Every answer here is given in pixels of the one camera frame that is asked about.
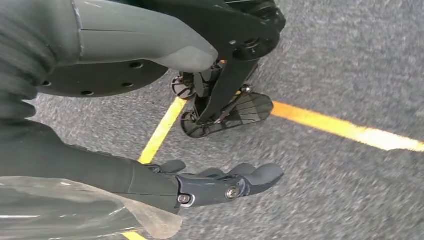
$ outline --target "clear plastic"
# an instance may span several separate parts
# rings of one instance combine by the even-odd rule
[[[0,177],[0,240],[168,239],[178,215],[66,179]]]

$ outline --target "floor marking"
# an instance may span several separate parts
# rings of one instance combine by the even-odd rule
[[[140,236],[135,231],[130,231],[130,232],[122,233],[122,235],[124,237],[126,237],[127,239],[129,239],[129,240],[147,240],[146,238]]]
[[[399,136],[379,129],[355,125],[349,121],[326,116],[295,106],[274,101],[272,115],[306,125],[382,150],[395,149],[424,152],[424,142]]]
[[[169,107],[165,116],[160,121],[146,147],[141,153],[141,156],[138,159],[140,163],[149,164],[153,161],[156,152],[161,147],[175,121],[178,119],[181,111],[184,109],[186,103],[186,100],[180,99],[178,97],[173,101],[172,105]]]

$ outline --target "gray plastic casing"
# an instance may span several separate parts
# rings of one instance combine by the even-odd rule
[[[202,36],[175,17],[105,0],[74,0],[80,64],[150,60],[201,72],[218,58]]]

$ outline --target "robotic hand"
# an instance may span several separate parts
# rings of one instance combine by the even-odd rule
[[[260,194],[270,189],[283,176],[282,169],[272,163],[259,168],[242,163],[228,173],[218,168],[209,168],[198,174],[178,174],[186,168],[180,160],[146,166],[153,173],[178,180],[177,200],[183,208],[228,203],[240,197]]]
[[[0,2],[0,177],[68,179],[177,213],[261,193],[283,175],[275,164],[224,174],[178,174],[181,161],[143,165],[61,141],[29,121],[23,100],[58,66],[148,60],[187,73],[209,69],[217,51],[175,17],[105,0]]]

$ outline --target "screw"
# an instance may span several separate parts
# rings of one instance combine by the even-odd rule
[[[190,120],[193,121],[193,123],[196,122],[197,119],[194,114],[190,115]]]
[[[155,167],[152,167],[151,171],[152,171],[154,174],[158,174],[158,173],[160,173],[160,172],[161,172],[161,168],[160,168],[160,167],[158,167],[158,166],[155,166]]]
[[[250,84],[244,84],[241,86],[240,92],[242,93],[251,93],[252,92],[252,85]]]
[[[239,189],[235,186],[230,187],[225,194],[226,198],[229,200],[236,199],[238,195],[239,195]]]
[[[178,202],[180,204],[188,204],[191,200],[191,197],[189,195],[179,195],[178,196]]]

